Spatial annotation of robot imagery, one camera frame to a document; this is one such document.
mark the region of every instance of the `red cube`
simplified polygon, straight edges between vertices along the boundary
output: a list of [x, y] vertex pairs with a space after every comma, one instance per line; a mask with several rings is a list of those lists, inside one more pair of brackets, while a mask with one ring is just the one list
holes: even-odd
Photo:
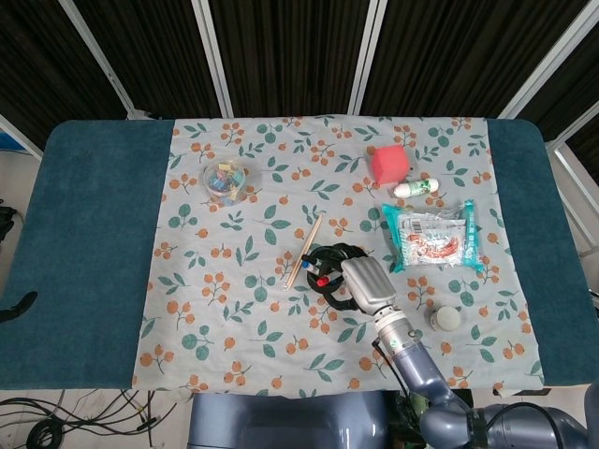
[[371, 169], [379, 184], [400, 182], [410, 171], [410, 161], [402, 145], [377, 148], [371, 160]]

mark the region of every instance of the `snack bag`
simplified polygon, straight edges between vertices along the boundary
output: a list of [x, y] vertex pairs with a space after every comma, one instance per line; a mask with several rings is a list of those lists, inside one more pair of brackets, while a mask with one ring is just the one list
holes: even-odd
[[400, 258], [394, 272], [414, 265], [466, 266], [483, 269], [478, 253], [475, 203], [454, 210], [414, 212], [383, 205]]

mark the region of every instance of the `wooden chopstick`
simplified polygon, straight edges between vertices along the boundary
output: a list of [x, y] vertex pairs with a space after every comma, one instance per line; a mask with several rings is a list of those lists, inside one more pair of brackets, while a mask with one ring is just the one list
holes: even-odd
[[293, 283], [296, 281], [296, 278], [298, 277], [298, 273], [300, 272], [300, 267], [301, 267], [301, 262], [302, 262], [301, 257], [303, 255], [305, 255], [306, 253], [308, 253], [308, 250], [310, 249], [310, 245], [312, 245], [312, 242], [314, 241], [314, 238], [316, 237], [316, 232], [318, 232], [318, 228], [320, 227], [320, 224], [322, 223], [322, 218], [324, 216], [325, 216], [325, 212], [321, 212], [320, 215], [318, 216], [318, 220], [316, 220], [316, 223], [314, 223], [312, 231], [310, 231], [310, 235], [308, 235], [306, 242], [303, 244], [303, 248], [301, 249], [301, 253], [299, 254], [298, 260], [296, 260], [296, 263], [294, 264], [293, 269], [291, 270], [291, 273], [289, 274], [289, 278], [287, 278], [287, 282], [285, 283], [285, 290], [289, 290], [293, 286]]

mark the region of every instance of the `white metal frame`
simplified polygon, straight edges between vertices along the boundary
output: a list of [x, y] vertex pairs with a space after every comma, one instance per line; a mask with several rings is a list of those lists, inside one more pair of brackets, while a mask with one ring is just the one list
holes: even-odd
[[212, 76], [212, 84], [216, 92], [218, 107], [221, 110], [223, 118], [230, 119], [234, 117], [233, 107], [231, 106], [231, 97], [228, 93], [226, 85], [225, 69], [223, 68], [223, 60], [221, 52], [218, 48], [218, 39], [214, 30], [210, 4], [208, 0], [191, 0], [191, 5], [196, 14], [197, 29], [202, 39], [204, 53], [208, 61], [208, 68]]
[[[580, 193], [582, 194], [582, 196], [584, 197], [586, 202], [591, 207], [591, 210], [593, 211], [593, 213], [597, 217], [599, 217], [599, 204], [597, 204], [597, 201], [592, 196], [591, 192], [589, 192], [589, 189], [587, 189], [587, 187], [584, 185], [584, 183], [582, 182], [580, 177], [577, 175], [577, 173], [574, 171], [572, 166], [570, 166], [568, 161], [566, 161], [565, 157], [563, 157], [563, 154], [561, 152], [561, 149], [563, 147], [567, 147], [567, 145], [565, 143], [563, 143], [560, 147], [553, 148], [553, 149], [551, 149], [548, 146], [548, 153], [555, 155], [556, 160], [563, 167], [566, 174], [570, 177], [572, 182], [575, 184], [577, 189], [580, 191]], [[574, 222], [574, 225], [577, 227], [578, 231], [580, 231], [580, 234], [582, 235], [582, 237], [585, 239], [585, 241], [587, 242], [587, 244], [590, 247], [590, 249], [587, 251], [578, 252], [578, 256], [582, 259], [591, 254], [599, 253], [599, 243], [594, 238], [594, 236], [593, 236], [592, 232], [589, 230], [589, 228], [584, 224], [584, 222], [582, 221], [580, 216], [576, 213], [574, 207], [570, 204], [570, 202], [564, 196], [564, 194], [562, 193], [562, 191], [560, 190], [559, 187], [558, 187], [558, 193], [560, 194], [560, 198], [562, 199], [563, 207], [564, 207], [566, 213], [570, 216], [570, 218]]]
[[127, 93], [127, 90], [124, 88], [123, 84], [117, 77], [112, 65], [110, 65], [109, 60], [106, 58], [106, 55], [100, 48], [100, 45], [95, 40], [94, 35], [92, 34], [92, 30], [90, 30], [89, 26], [85, 22], [83, 16], [73, 3], [73, 0], [58, 0], [60, 6], [65, 11], [68, 18], [73, 23], [73, 26], [85, 42], [85, 45], [89, 49], [89, 51], [94, 56], [95, 61], [98, 63], [106, 78], [108, 78], [110, 85], [114, 89], [114, 92], [118, 95], [121, 103], [123, 103], [124, 109], [127, 111], [127, 119], [143, 119], [146, 118], [147, 114], [139, 109], [135, 109], [133, 106], [133, 101], [131, 101], [131, 97]]
[[599, 113], [599, 101], [588, 108], [570, 126], [565, 128], [554, 140], [548, 143], [548, 151], [552, 152], [560, 148], [564, 142], [576, 134], [585, 124], [590, 122]]
[[0, 128], [2, 128], [9, 136], [14, 138], [23, 148], [25, 148], [32, 156], [34, 156], [38, 161], [41, 161], [43, 156], [43, 151], [40, 150], [37, 145], [29, 140], [25, 134], [23, 134], [19, 129], [8, 121], [8, 119], [4, 115], [0, 115]]
[[387, 0], [370, 0], [366, 21], [364, 22], [362, 43], [359, 48], [354, 84], [352, 86], [352, 93], [349, 96], [349, 106], [347, 107], [349, 115], [359, 115], [362, 108], [362, 101], [364, 100], [368, 77], [371, 74], [374, 52], [376, 51], [378, 37], [381, 34], [381, 26], [383, 25], [386, 9]]
[[599, 0], [591, 0], [570, 23], [531, 76], [524, 81], [498, 118], [516, 118], [597, 22], [599, 22]]

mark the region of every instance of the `black curtain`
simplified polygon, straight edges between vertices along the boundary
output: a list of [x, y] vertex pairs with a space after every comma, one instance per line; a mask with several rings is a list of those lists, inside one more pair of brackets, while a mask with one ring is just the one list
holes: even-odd
[[566, 140], [566, 143], [599, 184], [599, 115]]
[[368, 0], [212, 0], [239, 117], [346, 113]]
[[0, 111], [40, 149], [57, 124], [126, 112], [58, 2], [0, 2]]
[[220, 117], [190, 0], [77, 0], [137, 109]]
[[556, 138], [599, 101], [599, 25], [543, 85], [519, 118], [536, 123], [545, 141]]
[[587, 0], [389, 0], [361, 113], [497, 116]]

